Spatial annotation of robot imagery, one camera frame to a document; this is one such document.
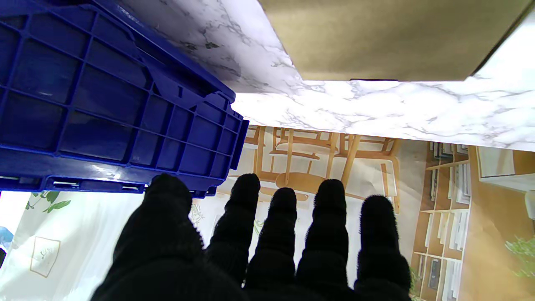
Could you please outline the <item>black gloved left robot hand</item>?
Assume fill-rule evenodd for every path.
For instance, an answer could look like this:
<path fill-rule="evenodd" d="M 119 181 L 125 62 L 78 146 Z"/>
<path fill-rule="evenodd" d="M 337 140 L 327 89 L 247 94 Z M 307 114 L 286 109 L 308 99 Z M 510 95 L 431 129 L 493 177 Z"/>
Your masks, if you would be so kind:
<path fill-rule="evenodd" d="M 399 248 L 394 209 L 385 196 L 365 199 L 357 276 L 349 288 L 349 236 L 343 183 L 324 180 L 314 198 L 305 248 L 294 263 L 296 193 L 278 189 L 252 259 L 261 184 L 235 181 L 207 248 L 189 219 L 192 197 L 182 181 L 155 177 L 130 215 L 112 265 L 92 301 L 408 301 L 410 267 Z"/>

